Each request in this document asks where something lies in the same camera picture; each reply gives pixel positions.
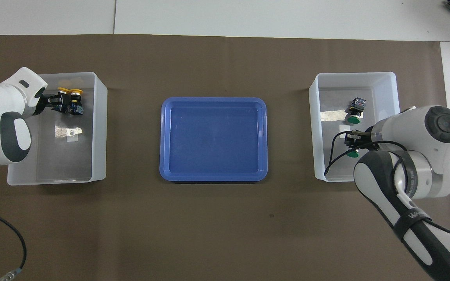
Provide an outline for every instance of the black cable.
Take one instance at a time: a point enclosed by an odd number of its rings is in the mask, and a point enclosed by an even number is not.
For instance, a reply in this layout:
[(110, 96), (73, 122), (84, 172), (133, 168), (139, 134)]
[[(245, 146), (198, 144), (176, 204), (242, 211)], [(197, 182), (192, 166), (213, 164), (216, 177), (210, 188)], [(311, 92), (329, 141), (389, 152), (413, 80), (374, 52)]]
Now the black cable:
[(356, 151), (357, 149), (363, 149), (366, 148), (372, 144), (394, 144), (398, 147), (400, 147), (402, 150), (407, 151), (406, 147), (403, 146), (402, 144), (399, 144), (398, 142), (393, 142), (391, 140), (377, 140), (376, 142), (368, 142), (367, 144), (362, 144), (361, 146), (356, 146), (353, 149), (349, 149), (346, 152), (340, 154), (338, 157), (336, 157), (333, 161), (329, 162), (329, 164), (327, 165), (327, 168), (325, 168), (324, 171), (324, 176), (327, 175), (327, 172), (329, 171), (329, 168), (334, 164), (334, 162), (336, 162), (337, 160), (339, 160), (341, 157), (347, 155), (348, 153), (352, 152), (352, 151)]
[(346, 131), (337, 133), (337, 134), (332, 138), (332, 142), (331, 142), (331, 154), (329, 154), (329, 162), (332, 161), (332, 151), (334, 150), (334, 142), (336, 141), (336, 138), (337, 138), (339, 135), (343, 135), (344, 133), (351, 133), (351, 132), (352, 132), (351, 130), (346, 130)]
[(391, 178), (392, 180), (395, 179), (395, 172), (397, 171), (398, 165), (402, 164), (402, 157), (399, 157), (398, 155), (395, 155), (398, 157), (397, 162), (395, 163), (395, 165), (393, 165), (393, 169), (391, 169)]
[(20, 234), (20, 232), (18, 232), (18, 230), (16, 230), (16, 228), (14, 226), (12, 226), (9, 222), (7, 222), (2, 217), (0, 217), (0, 221), (3, 224), (6, 224), (9, 228), (11, 228), (11, 230), (13, 230), (16, 233), (16, 235), (18, 236), (18, 239), (20, 239), (20, 242), (22, 243), (23, 257), (22, 257), (22, 262), (20, 263), (20, 267), (19, 267), (20, 269), (22, 269), (23, 265), (25, 263), (25, 259), (27, 258), (27, 247), (25, 246), (25, 241), (23, 240), (23, 237)]

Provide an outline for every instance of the translucent plastic bin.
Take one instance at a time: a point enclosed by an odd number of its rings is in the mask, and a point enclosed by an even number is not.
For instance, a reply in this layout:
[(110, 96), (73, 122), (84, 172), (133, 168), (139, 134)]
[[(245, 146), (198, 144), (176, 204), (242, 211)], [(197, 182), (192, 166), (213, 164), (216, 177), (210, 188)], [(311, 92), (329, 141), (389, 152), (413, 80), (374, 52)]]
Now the translucent plastic bin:
[(93, 72), (39, 76), (48, 83), (45, 94), (57, 94), (57, 87), (82, 89), (84, 115), (62, 114), (48, 107), (27, 118), (32, 145), (23, 161), (9, 165), (8, 184), (88, 183), (104, 179), (107, 88)]
[[(345, 120), (345, 110), (354, 98), (366, 100), (366, 108), (359, 124)], [(342, 157), (335, 162), (329, 173), (331, 142), (334, 135), (344, 130), (365, 131), (378, 121), (400, 112), (395, 74), (380, 73), (319, 73), (309, 89), (312, 142), (314, 148), (315, 176), (327, 182), (353, 181), (354, 166), (358, 158)], [(336, 139), (333, 158), (344, 153), (348, 147), (343, 143), (345, 135)]]

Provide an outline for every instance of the blue tray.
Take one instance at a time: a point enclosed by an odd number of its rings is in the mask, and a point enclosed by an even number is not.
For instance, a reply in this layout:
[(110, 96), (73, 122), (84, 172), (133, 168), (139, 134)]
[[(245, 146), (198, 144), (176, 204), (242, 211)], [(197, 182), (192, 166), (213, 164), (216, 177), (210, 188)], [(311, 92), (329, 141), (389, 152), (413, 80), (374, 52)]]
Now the blue tray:
[(266, 105), (259, 98), (168, 98), (161, 112), (161, 176), (258, 181), (267, 173)]

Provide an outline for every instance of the brown table mat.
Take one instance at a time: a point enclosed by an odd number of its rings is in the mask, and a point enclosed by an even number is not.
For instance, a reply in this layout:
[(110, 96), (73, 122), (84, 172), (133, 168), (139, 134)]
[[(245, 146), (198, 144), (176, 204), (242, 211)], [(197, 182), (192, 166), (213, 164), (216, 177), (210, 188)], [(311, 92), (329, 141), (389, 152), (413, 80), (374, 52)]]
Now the brown table mat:
[[(314, 177), (307, 89), (318, 73), (393, 71), (400, 107), (445, 105), (438, 42), (149, 35), (0, 36), (0, 82), (95, 72), (109, 89), (107, 178), (10, 187), (0, 215), (28, 247), (23, 280), (429, 280), (354, 183)], [(255, 96), (268, 175), (183, 185), (159, 175), (171, 96)], [(450, 228), (450, 196), (418, 200)], [(0, 223), (0, 277), (20, 244)]]

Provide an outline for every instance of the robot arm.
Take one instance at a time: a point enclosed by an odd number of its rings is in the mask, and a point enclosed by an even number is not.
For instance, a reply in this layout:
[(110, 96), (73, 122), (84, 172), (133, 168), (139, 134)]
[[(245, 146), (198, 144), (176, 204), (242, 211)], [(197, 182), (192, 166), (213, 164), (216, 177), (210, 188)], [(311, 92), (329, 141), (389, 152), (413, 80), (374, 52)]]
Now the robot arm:
[(29, 153), (31, 137), (24, 119), (32, 116), (47, 86), (28, 68), (0, 84), (0, 165), (20, 162)]
[(377, 123), (380, 144), (354, 169), (359, 191), (377, 208), (400, 241), (435, 280), (450, 280), (450, 231), (433, 223), (412, 199), (450, 193), (450, 110), (422, 107)]

